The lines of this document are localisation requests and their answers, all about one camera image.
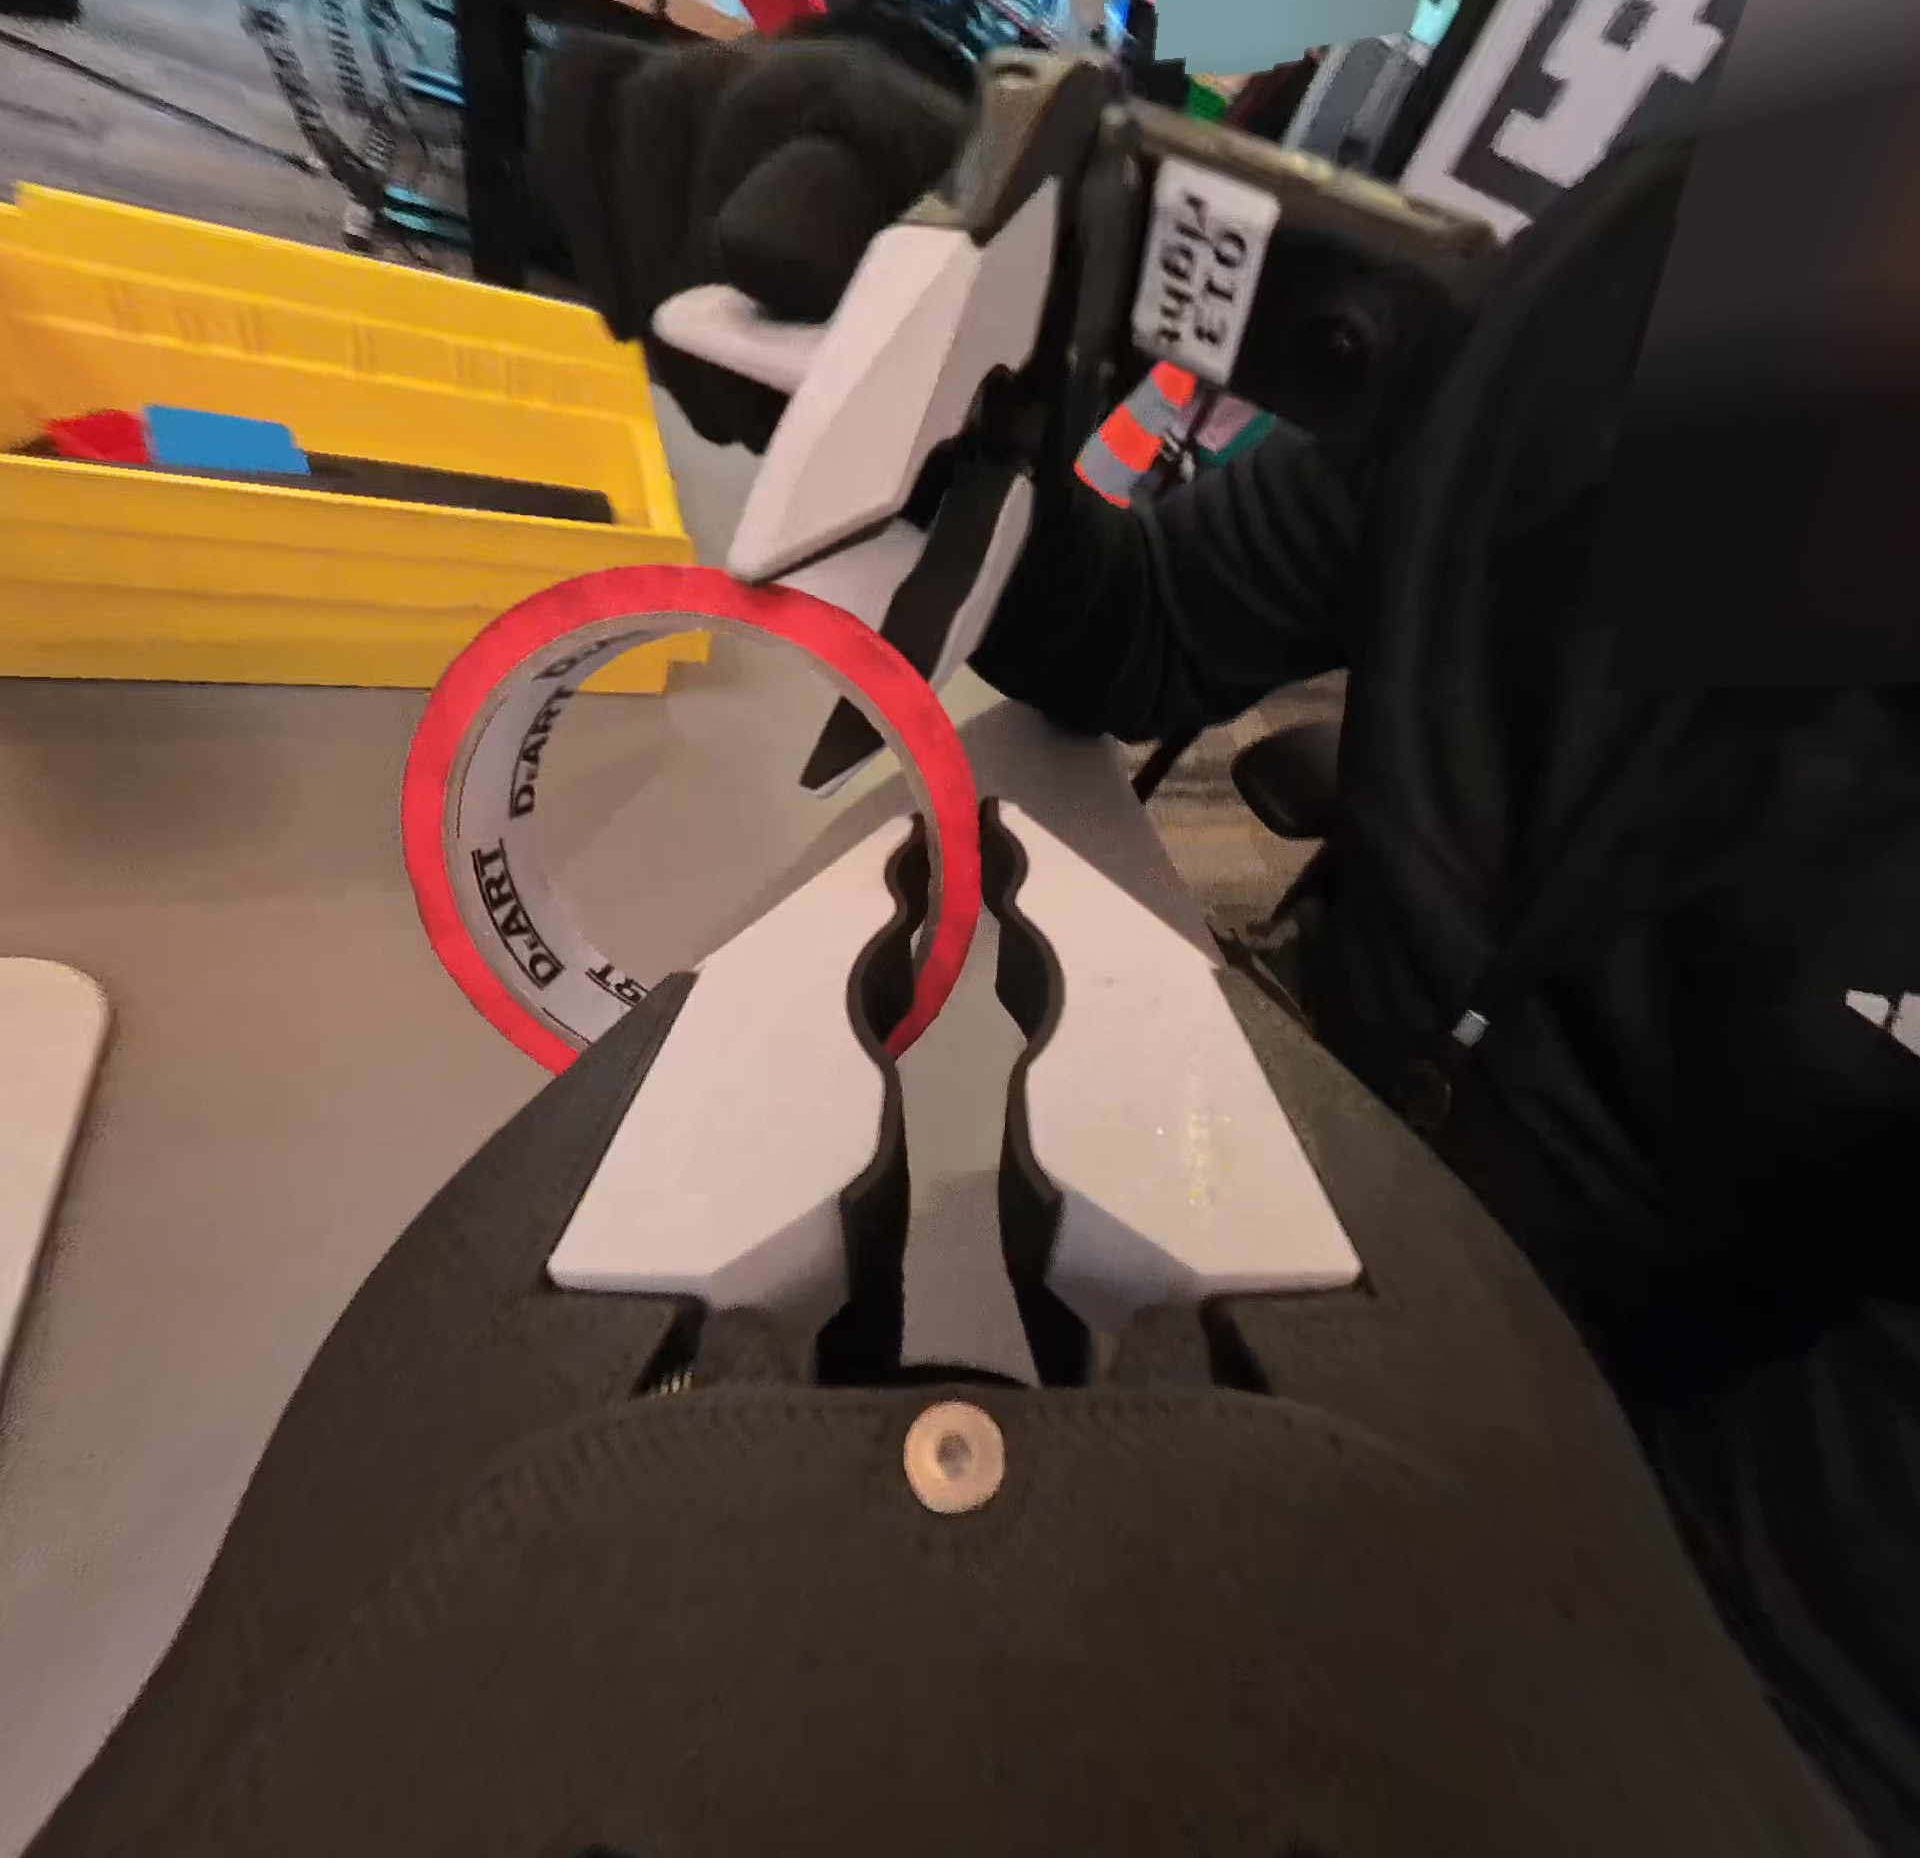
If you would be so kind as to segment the person's right forearm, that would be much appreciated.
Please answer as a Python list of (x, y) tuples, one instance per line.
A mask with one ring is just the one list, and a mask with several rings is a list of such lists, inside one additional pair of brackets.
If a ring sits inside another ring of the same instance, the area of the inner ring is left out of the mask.
[(1286, 430), (1127, 508), (1064, 472), (972, 669), (1075, 733), (1213, 730), (1347, 667), (1359, 542), (1357, 478)]

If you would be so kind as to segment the red tape roll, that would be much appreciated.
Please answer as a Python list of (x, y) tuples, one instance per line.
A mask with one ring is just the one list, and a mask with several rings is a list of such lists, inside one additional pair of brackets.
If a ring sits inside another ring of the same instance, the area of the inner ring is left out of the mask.
[(709, 565), (581, 574), (511, 606), (427, 696), (399, 816), (427, 939), (474, 1011), (552, 1075), (638, 1009), (648, 984), (589, 944), (535, 852), (542, 751), (589, 679), (683, 629), (733, 629), (823, 675), (895, 751), (922, 813), (930, 889), (909, 1001), (883, 1030), (902, 1054), (947, 1006), (980, 917), (972, 761), (933, 686), (838, 603)]

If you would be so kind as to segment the small blue item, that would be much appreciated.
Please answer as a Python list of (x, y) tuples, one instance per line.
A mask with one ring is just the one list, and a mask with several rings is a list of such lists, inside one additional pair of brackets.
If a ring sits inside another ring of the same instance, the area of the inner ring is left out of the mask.
[(315, 472), (292, 429), (250, 416), (177, 405), (147, 405), (139, 420), (154, 469), (202, 478), (292, 478)]

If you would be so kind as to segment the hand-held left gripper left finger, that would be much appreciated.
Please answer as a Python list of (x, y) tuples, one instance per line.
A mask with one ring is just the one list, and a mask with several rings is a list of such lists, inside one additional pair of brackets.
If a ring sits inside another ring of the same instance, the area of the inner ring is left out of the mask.
[(554, 1285), (753, 1311), (828, 1382), (900, 1365), (909, 1167), (899, 1054), (927, 920), (895, 816), (689, 982), (547, 1259)]

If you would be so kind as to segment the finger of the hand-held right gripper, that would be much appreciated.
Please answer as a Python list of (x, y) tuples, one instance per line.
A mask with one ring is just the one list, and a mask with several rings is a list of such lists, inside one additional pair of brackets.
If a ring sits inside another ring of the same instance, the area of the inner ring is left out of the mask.
[(870, 242), (762, 457), (735, 578), (778, 580), (902, 508), (980, 386), (1032, 362), (1057, 222), (1061, 189), (1045, 185), (985, 242), (931, 220)]
[(1034, 506), (1026, 471), (1010, 459), (964, 459), (931, 527), (895, 520), (853, 551), (804, 569), (799, 590), (877, 629), (931, 690), (942, 690), (995, 614)]

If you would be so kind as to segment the orange reflective vest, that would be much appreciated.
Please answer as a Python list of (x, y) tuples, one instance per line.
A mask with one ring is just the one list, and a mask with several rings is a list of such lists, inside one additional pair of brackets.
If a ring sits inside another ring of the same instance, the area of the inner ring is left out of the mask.
[(1274, 416), (1172, 362), (1155, 362), (1078, 457), (1079, 479), (1128, 508), (1253, 450)]

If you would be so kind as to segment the yellow plastic bin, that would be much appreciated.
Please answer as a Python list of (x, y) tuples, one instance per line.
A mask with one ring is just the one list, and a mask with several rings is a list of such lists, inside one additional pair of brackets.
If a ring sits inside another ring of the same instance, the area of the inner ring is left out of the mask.
[[(520, 596), (692, 560), (647, 367), (591, 309), (39, 185), (3, 272), (7, 677), (429, 688)], [(20, 450), (147, 407), (612, 520)]]

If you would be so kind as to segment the person's right hand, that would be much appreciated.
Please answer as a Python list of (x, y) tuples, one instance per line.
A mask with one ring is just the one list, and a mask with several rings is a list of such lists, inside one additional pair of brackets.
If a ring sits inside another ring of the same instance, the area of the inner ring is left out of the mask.
[(645, 44), (567, 30), (530, 146), (573, 276), (638, 342), (698, 435), (763, 450), (783, 398), (676, 349), (668, 299), (726, 286), (785, 323), (826, 323), (868, 242), (951, 167), (973, 64), (887, 19)]

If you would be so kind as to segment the flat black item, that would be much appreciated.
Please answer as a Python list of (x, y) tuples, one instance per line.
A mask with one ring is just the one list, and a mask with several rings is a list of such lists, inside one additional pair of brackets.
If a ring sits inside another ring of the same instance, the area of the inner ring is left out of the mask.
[(330, 496), (573, 524), (616, 524), (607, 493), (545, 479), (427, 469), (364, 455), (310, 453), (307, 476)]

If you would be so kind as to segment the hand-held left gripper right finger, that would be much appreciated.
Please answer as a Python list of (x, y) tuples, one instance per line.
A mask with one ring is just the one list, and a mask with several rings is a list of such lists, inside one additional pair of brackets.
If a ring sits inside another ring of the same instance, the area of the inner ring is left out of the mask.
[(1347, 1291), (1354, 1241), (1215, 958), (1018, 802), (980, 806), (995, 1000), (1022, 1035), (998, 1236), (1045, 1387), (1142, 1314)]

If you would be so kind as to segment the black and white marker board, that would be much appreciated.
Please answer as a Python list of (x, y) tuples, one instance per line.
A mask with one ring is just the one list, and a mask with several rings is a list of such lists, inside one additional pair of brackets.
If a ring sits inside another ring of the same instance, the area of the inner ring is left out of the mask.
[(1610, 155), (1688, 135), (1747, 0), (1494, 0), (1397, 183), (1511, 238)]

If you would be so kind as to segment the white rounded plate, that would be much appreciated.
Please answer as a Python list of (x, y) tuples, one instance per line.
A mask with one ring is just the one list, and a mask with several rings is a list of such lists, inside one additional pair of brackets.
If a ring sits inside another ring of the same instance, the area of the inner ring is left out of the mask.
[(84, 970), (3, 958), (3, 1369), (108, 1045), (112, 1006)]

